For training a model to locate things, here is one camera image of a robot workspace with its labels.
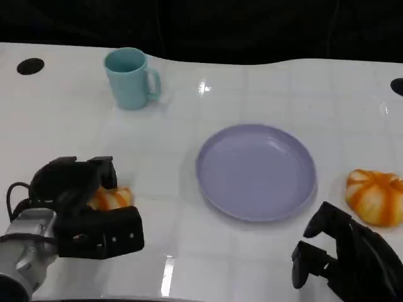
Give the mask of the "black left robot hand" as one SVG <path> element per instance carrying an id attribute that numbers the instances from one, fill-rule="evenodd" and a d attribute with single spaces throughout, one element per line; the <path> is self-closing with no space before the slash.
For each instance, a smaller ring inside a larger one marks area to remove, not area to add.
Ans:
<path id="1" fill-rule="evenodd" d="M 59 257 L 101 260 L 144 248 L 142 219 L 136 207 L 94 210 L 88 204 L 99 188 L 117 187 L 111 156 L 84 162 L 59 157 L 43 166 L 30 186 L 33 204 L 57 214 L 53 231 Z"/>

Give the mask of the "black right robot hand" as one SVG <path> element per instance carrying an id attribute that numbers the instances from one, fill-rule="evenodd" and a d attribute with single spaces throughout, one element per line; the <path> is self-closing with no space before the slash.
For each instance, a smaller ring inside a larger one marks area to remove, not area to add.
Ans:
<path id="1" fill-rule="evenodd" d="M 337 256 L 300 241 L 292 253 L 295 289 L 312 274 L 327 279 L 343 301 L 402 301 L 402 262 L 381 235 L 328 202 L 311 218 L 304 237 L 320 233 L 335 239 Z"/>

